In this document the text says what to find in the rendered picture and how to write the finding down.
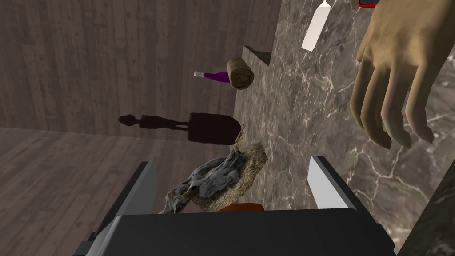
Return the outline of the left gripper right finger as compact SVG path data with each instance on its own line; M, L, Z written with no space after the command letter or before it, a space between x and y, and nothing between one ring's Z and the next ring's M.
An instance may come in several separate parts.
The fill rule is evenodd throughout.
M353 191L325 157L311 156L307 181L319 209L359 209Z

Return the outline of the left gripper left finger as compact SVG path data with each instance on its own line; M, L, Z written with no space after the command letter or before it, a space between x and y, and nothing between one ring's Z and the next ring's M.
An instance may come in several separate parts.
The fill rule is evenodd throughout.
M151 213L157 188L158 178L154 163L141 162L97 230L93 232L93 236L99 235L118 216Z

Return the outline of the grey brown rock-like lump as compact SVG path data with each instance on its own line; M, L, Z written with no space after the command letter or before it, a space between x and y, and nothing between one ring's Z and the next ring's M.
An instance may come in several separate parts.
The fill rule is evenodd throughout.
M268 160L261 142L241 149L242 141L243 130L228 156L204 163L174 187L166 195L160 213L181 213L191 201L204 212L215 212L242 197Z

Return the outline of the orange round object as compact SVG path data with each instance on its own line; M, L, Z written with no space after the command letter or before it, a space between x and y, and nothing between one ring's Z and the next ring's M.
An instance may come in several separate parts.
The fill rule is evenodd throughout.
M226 206L216 212L251 212L251 211L265 211L262 204L258 203L234 203Z

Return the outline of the dark brown figurine bottle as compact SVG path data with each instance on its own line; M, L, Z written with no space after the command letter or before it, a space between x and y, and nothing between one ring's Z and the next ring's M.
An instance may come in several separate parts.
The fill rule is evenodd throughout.
M118 121L126 126L138 125L141 129L179 130L187 132L191 142L216 145L233 145L241 131L240 123L231 116L191 112L187 121L175 121L160 116L128 114Z

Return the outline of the purple bottle with white cap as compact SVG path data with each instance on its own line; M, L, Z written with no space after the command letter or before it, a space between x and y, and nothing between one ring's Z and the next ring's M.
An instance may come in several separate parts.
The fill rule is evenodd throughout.
M194 77L206 78L220 83L230 83L228 72L219 73L194 72Z

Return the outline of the brown bread roll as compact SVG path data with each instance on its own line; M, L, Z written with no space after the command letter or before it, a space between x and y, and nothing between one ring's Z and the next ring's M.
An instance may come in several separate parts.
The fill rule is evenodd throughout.
M236 90L245 90L251 86L254 73L242 58L230 59L227 63L230 85Z

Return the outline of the tan hand-shaped object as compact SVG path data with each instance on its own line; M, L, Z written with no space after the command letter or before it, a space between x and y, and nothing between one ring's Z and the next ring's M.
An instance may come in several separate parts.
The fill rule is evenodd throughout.
M432 142L425 107L455 45L455 0L379 0L359 46L350 109L379 146L409 148L411 130Z

